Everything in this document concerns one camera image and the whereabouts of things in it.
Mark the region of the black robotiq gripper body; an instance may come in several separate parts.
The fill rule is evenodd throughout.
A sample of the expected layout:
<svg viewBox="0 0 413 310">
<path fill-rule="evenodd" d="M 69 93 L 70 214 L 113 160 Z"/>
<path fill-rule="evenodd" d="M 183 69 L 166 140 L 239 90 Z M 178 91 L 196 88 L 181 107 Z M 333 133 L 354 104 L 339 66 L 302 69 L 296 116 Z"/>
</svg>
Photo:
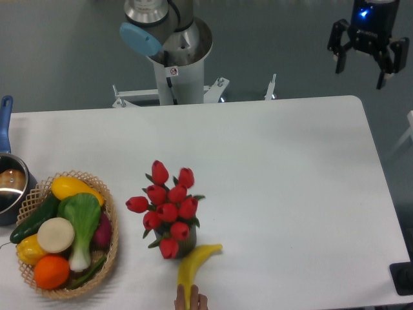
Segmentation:
<svg viewBox="0 0 413 310">
<path fill-rule="evenodd" d="M 385 50 L 392 36 L 399 1 L 354 1 L 352 45 L 367 54 L 370 47 Z"/>
</svg>

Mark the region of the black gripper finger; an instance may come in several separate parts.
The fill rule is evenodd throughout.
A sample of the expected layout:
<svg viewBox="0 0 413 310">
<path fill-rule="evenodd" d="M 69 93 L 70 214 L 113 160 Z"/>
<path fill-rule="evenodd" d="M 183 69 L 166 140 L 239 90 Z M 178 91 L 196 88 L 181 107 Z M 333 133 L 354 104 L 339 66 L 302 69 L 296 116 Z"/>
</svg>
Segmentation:
<svg viewBox="0 0 413 310">
<path fill-rule="evenodd" d="M 390 39 L 389 45 L 381 48 L 376 53 L 376 62 L 379 65 L 380 73 L 376 88 L 382 89 L 386 83 L 386 75 L 397 74 L 404 69 L 407 63 L 409 50 L 409 38 Z"/>
<path fill-rule="evenodd" d="M 333 52 L 337 58 L 335 73 L 340 74 L 345 69 L 347 51 L 352 48 L 352 43 L 341 44 L 343 34 L 348 30 L 350 23 L 346 19 L 340 19 L 332 25 L 332 30 L 328 40 L 327 49 Z"/>
</svg>

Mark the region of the bare human hand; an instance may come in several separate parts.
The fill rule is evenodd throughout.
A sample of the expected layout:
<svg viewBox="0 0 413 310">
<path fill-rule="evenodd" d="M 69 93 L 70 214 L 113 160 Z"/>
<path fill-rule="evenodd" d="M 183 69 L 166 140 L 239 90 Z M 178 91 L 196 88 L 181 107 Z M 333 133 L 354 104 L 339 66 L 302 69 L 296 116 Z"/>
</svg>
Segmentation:
<svg viewBox="0 0 413 310">
<path fill-rule="evenodd" d="M 208 298 L 199 292 L 199 287 L 197 285 L 192 285 L 190 288 L 190 299 L 189 299 L 189 309 L 190 310 L 208 310 Z M 174 300 L 175 310 L 185 310 L 185 288 L 182 284 L 177 286 L 176 299 Z"/>
</svg>

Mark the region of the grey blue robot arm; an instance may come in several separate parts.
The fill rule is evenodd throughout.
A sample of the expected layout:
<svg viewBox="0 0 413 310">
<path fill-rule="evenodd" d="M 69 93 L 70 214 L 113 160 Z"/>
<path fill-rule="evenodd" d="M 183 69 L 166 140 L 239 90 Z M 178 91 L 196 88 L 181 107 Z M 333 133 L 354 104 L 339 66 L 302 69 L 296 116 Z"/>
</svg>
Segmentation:
<svg viewBox="0 0 413 310">
<path fill-rule="evenodd" d="M 354 1 L 351 20 L 336 21 L 328 40 L 327 48 L 337 58 L 336 73 L 344 70 L 350 49 L 372 56 L 379 65 L 377 89 L 384 87 L 386 76 L 405 68 L 410 41 L 392 37 L 398 7 L 399 1 Z M 126 1 L 124 12 L 123 41 L 144 56 L 160 56 L 167 65 L 174 47 L 186 48 L 173 44 L 172 36 L 196 25 L 192 1 Z"/>
</svg>

